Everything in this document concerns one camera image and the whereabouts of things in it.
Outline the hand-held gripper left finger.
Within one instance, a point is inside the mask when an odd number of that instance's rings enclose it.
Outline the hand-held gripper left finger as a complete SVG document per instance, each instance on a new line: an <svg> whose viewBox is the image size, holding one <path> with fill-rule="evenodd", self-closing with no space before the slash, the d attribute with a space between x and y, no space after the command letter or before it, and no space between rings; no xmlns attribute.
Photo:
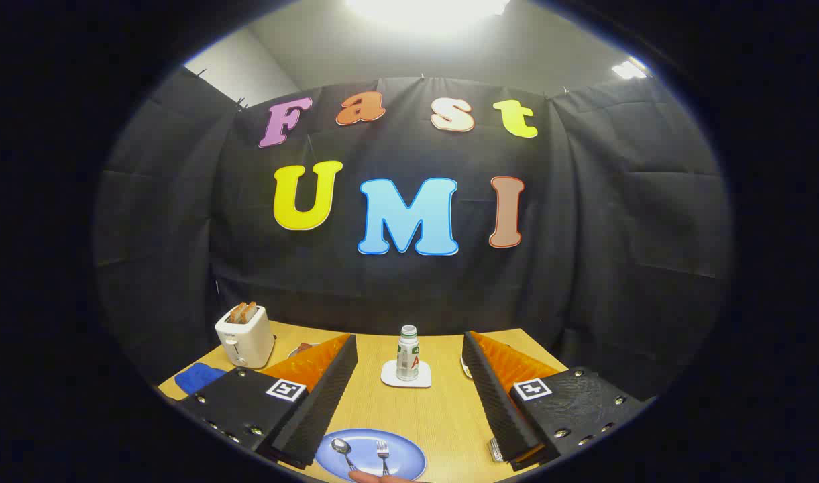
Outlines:
<svg viewBox="0 0 819 483"><path fill-rule="evenodd" d="M303 470L357 361L356 337L344 333L262 371L228 371L176 406L232 443Z"/></svg>

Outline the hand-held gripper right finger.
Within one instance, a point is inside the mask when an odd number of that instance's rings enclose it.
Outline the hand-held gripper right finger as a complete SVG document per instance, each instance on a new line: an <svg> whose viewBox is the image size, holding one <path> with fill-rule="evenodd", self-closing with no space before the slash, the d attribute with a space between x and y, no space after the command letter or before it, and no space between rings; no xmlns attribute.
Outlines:
<svg viewBox="0 0 819 483"><path fill-rule="evenodd" d="M651 406L649 398L628 394L596 371L553 369L480 333L464 334L461 357L513 470L587 449Z"/></svg>

